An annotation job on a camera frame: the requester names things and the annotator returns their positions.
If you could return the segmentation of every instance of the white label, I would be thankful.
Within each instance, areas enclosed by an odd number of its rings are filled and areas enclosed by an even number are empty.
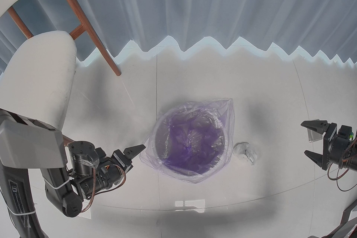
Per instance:
[[[122,165],[123,168],[125,168],[125,164],[123,163],[123,161],[118,157],[118,155],[116,153],[114,153],[114,157],[118,160],[118,162]]]

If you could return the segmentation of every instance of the crumpled clear plastic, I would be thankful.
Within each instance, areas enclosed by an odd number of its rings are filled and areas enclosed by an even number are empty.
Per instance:
[[[170,177],[198,183],[229,163],[233,131],[232,98],[188,101],[157,120],[140,160]]]

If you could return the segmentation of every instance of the cylindrical motor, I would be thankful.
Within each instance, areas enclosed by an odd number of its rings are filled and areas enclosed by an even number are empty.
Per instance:
[[[99,163],[94,145],[86,141],[76,141],[68,144],[68,147],[71,151],[73,173],[90,176],[93,173],[92,169],[96,168]]]

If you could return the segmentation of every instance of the white chair seat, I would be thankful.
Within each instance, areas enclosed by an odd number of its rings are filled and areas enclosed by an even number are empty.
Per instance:
[[[61,130],[76,66],[77,48],[64,31],[26,40],[0,79],[0,108]]]

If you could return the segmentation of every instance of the gray-blue curtain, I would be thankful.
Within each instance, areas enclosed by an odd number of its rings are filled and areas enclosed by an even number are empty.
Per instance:
[[[118,55],[133,39],[148,51],[167,35],[185,51],[205,36],[228,48],[239,36],[286,53],[299,45],[314,56],[357,61],[356,0],[78,0],[104,45]],[[65,0],[19,0],[14,8],[33,34],[71,31],[79,22]],[[6,13],[0,18],[0,70],[25,37]],[[79,60],[95,48],[87,34],[76,40]]]

